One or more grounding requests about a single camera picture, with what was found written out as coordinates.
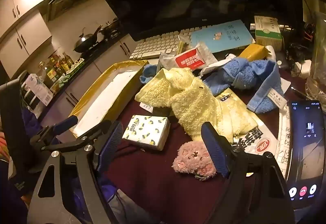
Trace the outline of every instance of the phone screen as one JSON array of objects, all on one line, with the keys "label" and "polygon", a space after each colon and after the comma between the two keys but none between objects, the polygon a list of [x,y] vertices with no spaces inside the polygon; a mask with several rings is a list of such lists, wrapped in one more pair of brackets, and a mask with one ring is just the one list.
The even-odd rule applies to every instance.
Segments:
[{"label": "phone screen", "polygon": [[311,205],[319,194],[325,162],[325,128],[319,101],[290,105],[292,154],[287,186],[294,209]]}]

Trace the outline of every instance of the maroon tablecloth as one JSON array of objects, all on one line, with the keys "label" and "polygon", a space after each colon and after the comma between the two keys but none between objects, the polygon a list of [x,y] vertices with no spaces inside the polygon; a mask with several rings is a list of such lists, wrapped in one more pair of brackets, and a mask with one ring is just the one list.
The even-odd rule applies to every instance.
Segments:
[{"label": "maroon tablecloth", "polygon": [[[283,71],[281,76],[291,81],[298,90],[304,91],[303,79],[292,78]],[[253,91],[248,90],[234,89],[234,92],[245,104],[254,94]],[[285,98],[298,99],[290,89],[286,92]],[[123,127],[128,125],[134,114],[148,115],[148,112],[139,107],[139,102],[131,100],[118,118]],[[258,117],[277,137],[278,109],[260,114]],[[178,124],[176,118],[169,119],[170,133],[161,152],[147,149],[143,152],[123,140],[118,146],[116,158],[110,165],[107,175],[136,204],[161,221],[168,224],[202,224],[222,192],[225,180],[217,174],[214,178],[202,182],[195,179],[192,174],[174,172],[171,165],[177,156],[177,150],[183,143],[190,141],[190,137]]]}]

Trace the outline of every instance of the black countertop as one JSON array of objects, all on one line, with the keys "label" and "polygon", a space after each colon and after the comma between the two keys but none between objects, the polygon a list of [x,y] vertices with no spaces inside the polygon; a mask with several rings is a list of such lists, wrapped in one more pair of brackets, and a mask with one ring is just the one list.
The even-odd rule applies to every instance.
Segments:
[{"label": "black countertop", "polygon": [[125,37],[127,35],[126,32],[122,31],[120,32],[120,34],[113,38],[113,39],[103,39],[102,41],[100,41],[96,46],[94,46],[93,48],[95,48],[95,50],[93,51],[93,53],[87,57],[84,58],[84,65],[82,65],[82,67],[80,69],[77,70],[77,72],[75,74],[73,74],[71,76],[71,78],[65,83],[65,85],[63,85],[63,87],[58,91],[58,93],[56,93],[52,100],[50,101],[50,103],[48,104],[48,106],[45,107],[45,109],[42,111],[42,113],[40,114],[40,116],[38,117],[38,121],[41,122],[43,120],[43,118],[46,116],[46,114],[48,113],[48,111],[50,110],[50,108],[55,104],[56,100],[60,97],[61,94],[63,94],[66,90],[66,88],[92,63],[94,62],[98,57],[100,57],[106,50],[108,50],[110,47],[112,47],[117,41],[119,41],[120,39],[122,39],[123,37]]}]

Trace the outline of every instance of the plush bear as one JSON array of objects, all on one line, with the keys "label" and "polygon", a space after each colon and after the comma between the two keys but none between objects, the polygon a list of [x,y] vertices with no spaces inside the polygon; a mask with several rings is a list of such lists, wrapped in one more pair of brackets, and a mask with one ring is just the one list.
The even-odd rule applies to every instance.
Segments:
[{"label": "plush bear", "polygon": [[193,173],[201,181],[213,177],[216,169],[204,142],[190,141],[178,150],[172,168],[176,172]]}]

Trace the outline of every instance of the blue gripper pad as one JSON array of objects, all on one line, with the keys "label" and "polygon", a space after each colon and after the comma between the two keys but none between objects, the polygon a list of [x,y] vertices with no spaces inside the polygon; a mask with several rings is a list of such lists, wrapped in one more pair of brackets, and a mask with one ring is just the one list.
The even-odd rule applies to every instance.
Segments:
[{"label": "blue gripper pad", "polygon": [[202,139],[207,148],[209,155],[214,163],[216,170],[227,178],[229,176],[229,169],[227,167],[228,157],[222,150],[220,143],[223,143],[223,139],[218,139],[220,136],[210,122],[205,122],[201,129]]},{"label": "blue gripper pad", "polygon": [[102,174],[107,171],[116,151],[117,146],[120,144],[123,136],[123,126],[119,122],[115,130],[112,132],[112,136],[108,139],[98,157],[97,171]]}]

